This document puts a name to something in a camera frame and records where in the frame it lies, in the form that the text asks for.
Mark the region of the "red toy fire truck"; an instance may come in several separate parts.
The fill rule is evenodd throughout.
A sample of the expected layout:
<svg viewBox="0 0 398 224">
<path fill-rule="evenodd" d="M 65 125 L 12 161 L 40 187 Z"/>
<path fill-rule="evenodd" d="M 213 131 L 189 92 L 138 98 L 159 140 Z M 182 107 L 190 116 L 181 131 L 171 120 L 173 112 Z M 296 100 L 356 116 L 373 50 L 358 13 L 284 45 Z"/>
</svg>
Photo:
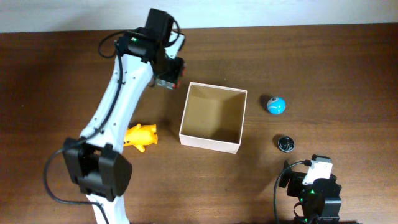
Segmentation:
<svg viewBox="0 0 398 224">
<path fill-rule="evenodd" d="M 180 79 L 185 74 L 185 67 L 177 67 L 156 76 L 155 84 L 170 90 L 180 86 Z"/>
</svg>

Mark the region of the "yellow toy dog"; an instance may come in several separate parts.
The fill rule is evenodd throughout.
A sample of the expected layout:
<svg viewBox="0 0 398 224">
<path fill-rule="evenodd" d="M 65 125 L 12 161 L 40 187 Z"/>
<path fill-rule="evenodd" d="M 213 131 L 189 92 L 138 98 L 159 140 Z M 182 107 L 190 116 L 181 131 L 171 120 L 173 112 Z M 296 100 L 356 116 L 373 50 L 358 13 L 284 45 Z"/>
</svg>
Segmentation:
<svg viewBox="0 0 398 224">
<path fill-rule="evenodd" d="M 134 146 L 140 152 L 145 152 L 145 146 L 158 144 L 157 126 L 137 124 L 127 129 L 123 146 Z"/>
</svg>

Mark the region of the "beige cardboard box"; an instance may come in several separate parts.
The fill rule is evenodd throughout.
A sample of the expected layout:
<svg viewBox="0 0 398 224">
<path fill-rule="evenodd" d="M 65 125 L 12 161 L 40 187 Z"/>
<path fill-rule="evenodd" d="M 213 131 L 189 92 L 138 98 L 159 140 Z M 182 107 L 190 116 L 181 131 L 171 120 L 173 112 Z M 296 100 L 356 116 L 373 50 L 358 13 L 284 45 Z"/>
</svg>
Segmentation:
<svg viewBox="0 0 398 224">
<path fill-rule="evenodd" d="M 247 91 L 191 82 L 179 130 L 180 143 L 236 154 L 241 146 Z"/>
</svg>

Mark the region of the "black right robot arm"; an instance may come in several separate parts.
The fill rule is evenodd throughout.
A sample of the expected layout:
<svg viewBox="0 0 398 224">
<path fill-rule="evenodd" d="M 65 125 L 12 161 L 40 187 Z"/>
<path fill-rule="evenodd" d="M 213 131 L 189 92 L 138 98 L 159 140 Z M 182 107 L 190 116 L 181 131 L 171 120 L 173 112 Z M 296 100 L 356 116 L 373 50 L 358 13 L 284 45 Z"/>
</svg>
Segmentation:
<svg viewBox="0 0 398 224">
<path fill-rule="evenodd" d="M 289 170 L 282 175 L 279 187 L 287 189 L 287 195 L 298 198 L 296 207 L 300 206 L 303 215 L 295 214 L 294 223 L 338 224 L 341 208 L 341 185 L 336 183 L 336 176 L 320 178 L 310 185 L 302 183 L 305 174 Z"/>
</svg>

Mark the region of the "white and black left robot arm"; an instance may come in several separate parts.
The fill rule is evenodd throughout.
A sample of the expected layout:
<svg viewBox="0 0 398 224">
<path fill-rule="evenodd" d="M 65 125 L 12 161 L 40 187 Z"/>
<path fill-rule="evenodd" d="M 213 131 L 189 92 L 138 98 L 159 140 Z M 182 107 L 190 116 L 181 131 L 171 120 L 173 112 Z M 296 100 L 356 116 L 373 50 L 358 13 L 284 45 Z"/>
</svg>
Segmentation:
<svg viewBox="0 0 398 224">
<path fill-rule="evenodd" d="M 115 41 L 115 64 L 109 85 L 78 139 L 66 138 L 62 154 L 71 181 L 87 196 L 97 223 L 129 223 L 124 193 L 132 164 L 122 155 L 125 134 L 139 98 L 148 86 L 174 89 L 184 61 L 185 43 L 177 21 L 150 9 L 144 27 L 121 31 Z"/>
</svg>

